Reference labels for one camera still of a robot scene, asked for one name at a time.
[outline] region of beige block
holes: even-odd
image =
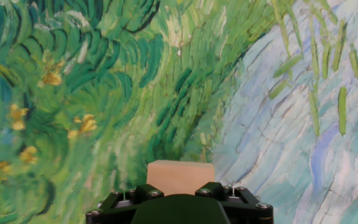
[[[212,164],[202,162],[155,161],[148,164],[147,183],[171,194],[190,194],[208,182],[214,182]]]

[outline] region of metal bolt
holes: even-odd
[[[151,197],[157,197],[157,196],[159,196],[161,194],[161,191],[159,191],[159,190],[151,190],[149,192],[149,194],[150,194]]]
[[[258,204],[256,204],[256,207],[261,209],[266,209],[266,208],[270,208],[271,205],[265,202],[259,202]]]
[[[95,208],[95,209],[92,209],[92,210],[88,211],[86,214],[87,215],[100,215],[102,212],[103,212],[102,209]]]
[[[98,203],[98,208],[100,208],[100,206],[102,205],[102,203],[103,203],[103,201],[100,201],[100,202]]]
[[[236,190],[247,190],[247,189],[243,186],[240,186],[240,187],[236,187]]]
[[[199,193],[202,193],[202,194],[208,194],[210,193],[211,191],[209,189],[199,189],[198,190]]]

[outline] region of black plastic bracket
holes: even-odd
[[[135,190],[113,192],[99,208],[86,213],[86,224],[136,224],[131,221],[137,209],[144,202],[161,197],[164,197],[164,193],[149,184],[137,186]],[[260,202],[245,187],[233,189],[219,182],[208,182],[192,197],[215,199],[230,224],[273,224],[273,207]]]

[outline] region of painted wall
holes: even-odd
[[[0,223],[82,223],[156,159],[358,223],[358,0],[0,0]]]

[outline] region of green grass painting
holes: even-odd
[[[299,32],[300,53],[288,49],[293,2],[0,0],[0,223],[83,223],[110,191],[145,183],[149,162],[211,162],[238,62],[274,26],[288,60],[271,74],[281,82],[270,98],[291,88],[303,58]],[[310,11],[340,26],[312,40],[337,69],[346,24],[325,0]],[[313,66],[327,61],[316,53]],[[310,92],[318,136],[317,86]],[[341,89],[343,134],[344,99]]]

